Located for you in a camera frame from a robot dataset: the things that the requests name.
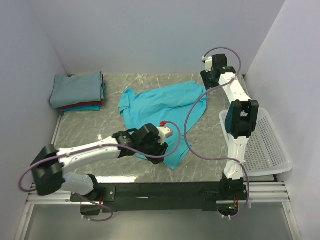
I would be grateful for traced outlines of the turquoise polo shirt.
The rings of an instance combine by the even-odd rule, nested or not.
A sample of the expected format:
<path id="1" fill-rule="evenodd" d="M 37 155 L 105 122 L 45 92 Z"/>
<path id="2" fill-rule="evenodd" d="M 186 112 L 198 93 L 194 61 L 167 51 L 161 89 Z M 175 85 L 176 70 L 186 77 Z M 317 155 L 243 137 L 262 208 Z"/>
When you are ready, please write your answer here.
<path id="1" fill-rule="evenodd" d="M 205 96 L 195 107 L 192 106 L 205 92 L 206 89 L 194 81 L 148 90 L 140 94 L 128 88 L 120 98 L 118 110 L 127 129 L 139 129 L 148 123 L 159 126 L 162 121 L 177 124 L 181 131 L 179 147 L 173 154 L 164 158 L 164 164 L 175 169 L 189 152 L 184 140 L 185 121 L 188 119 L 186 131 L 189 132 L 203 116 L 207 108 Z"/>

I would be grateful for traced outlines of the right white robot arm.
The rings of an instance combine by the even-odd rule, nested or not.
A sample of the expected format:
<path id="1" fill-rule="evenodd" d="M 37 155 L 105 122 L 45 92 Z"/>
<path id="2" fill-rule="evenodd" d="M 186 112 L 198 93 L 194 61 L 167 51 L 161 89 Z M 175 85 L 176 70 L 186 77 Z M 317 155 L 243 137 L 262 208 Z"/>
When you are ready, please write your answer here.
<path id="1" fill-rule="evenodd" d="M 230 103 L 224 121 L 228 136 L 228 160 L 220 181 L 219 193 L 226 200 L 246 192 L 242 166 L 252 133 L 256 129 L 259 103 L 241 86 L 236 71 L 228 66 L 225 54 L 204 56 L 205 69 L 200 73 L 207 90 L 222 87 Z"/>

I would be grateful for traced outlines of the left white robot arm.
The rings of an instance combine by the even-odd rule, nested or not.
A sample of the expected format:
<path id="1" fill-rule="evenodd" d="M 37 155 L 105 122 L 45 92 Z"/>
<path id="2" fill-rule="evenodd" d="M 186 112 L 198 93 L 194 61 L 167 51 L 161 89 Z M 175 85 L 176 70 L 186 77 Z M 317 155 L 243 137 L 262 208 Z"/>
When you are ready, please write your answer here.
<path id="1" fill-rule="evenodd" d="M 157 165 L 164 161 L 169 146 L 165 141 L 173 133 L 169 127 L 148 123 L 140 129 L 119 131 L 78 147 L 56 149 L 52 144 L 45 146 L 33 161 L 38 164 L 31 171 L 36 191 L 40 196 L 48 196 L 62 190 L 94 201 L 104 195 L 102 185 L 93 174 L 75 173 L 77 168 L 102 160 L 133 156 L 136 152 L 146 154 L 147 160 Z"/>

